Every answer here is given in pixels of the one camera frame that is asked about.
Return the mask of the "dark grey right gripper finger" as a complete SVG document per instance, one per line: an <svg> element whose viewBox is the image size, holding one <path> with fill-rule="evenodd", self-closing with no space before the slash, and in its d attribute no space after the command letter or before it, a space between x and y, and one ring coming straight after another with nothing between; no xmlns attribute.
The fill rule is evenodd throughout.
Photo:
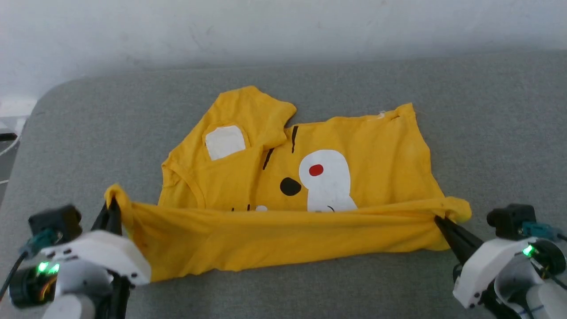
<svg viewBox="0 0 567 319"><path fill-rule="evenodd" d="M459 263L464 266L474 254L474 235L449 218L435 218L435 224Z"/></svg>
<svg viewBox="0 0 567 319"><path fill-rule="evenodd" d="M484 241L449 218L437 216L437 227L453 252L475 252Z"/></svg>

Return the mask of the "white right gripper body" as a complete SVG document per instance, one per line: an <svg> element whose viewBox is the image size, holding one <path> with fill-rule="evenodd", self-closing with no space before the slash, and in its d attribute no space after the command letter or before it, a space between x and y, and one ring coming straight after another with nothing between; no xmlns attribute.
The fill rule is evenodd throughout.
<svg viewBox="0 0 567 319"><path fill-rule="evenodd" d="M539 276L525 254L535 242L534 237L520 241L496 238L482 244L462 267L452 291L454 297L469 307L480 301L477 294L481 295L492 285L496 301L512 305L509 299L513 293L539 284Z"/></svg>

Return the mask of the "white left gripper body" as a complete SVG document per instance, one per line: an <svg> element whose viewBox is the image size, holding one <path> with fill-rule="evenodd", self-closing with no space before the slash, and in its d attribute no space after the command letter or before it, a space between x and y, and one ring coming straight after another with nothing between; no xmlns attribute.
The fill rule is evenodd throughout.
<svg viewBox="0 0 567 319"><path fill-rule="evenodd" d="M104 230L80 235L66 244L41 249L48 259L67 262L77 258L105 270L126 276L134 285L151 281L151 267L137 246L129 239Z"/></svg>

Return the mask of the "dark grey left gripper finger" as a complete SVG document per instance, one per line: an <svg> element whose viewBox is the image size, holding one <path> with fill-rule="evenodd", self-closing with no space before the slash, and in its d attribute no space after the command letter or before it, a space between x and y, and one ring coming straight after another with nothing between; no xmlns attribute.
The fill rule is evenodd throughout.
<svg viewBox="0 0 567 319"><path fill-rule="evenodd" d="M122 236L121 209L115 197L108 204L108 232Z"/></svg>
<svg viewBox="0 0 567 319"><path fill-rule="evenodd" d="M111 230L109 230L110 220L111 220L110 210L107 204L105 203L103 204L100 213L98 214L93 225L91 226L91 231L103 230L103 231L111 232Z"/></svg>

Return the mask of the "yellow cartoon print t-shirt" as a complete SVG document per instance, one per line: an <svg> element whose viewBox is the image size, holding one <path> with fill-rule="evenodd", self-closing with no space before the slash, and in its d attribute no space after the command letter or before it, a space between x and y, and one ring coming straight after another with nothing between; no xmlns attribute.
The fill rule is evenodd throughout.
<svg viewBox="0 0 567 319"><path fill-rule="evenodd" d="M162 163L156 205L108 187L152 281L442 251L434 218L470 220L434 178L411 103L287 126L295 113L255 86L221 93Z"/></svg>

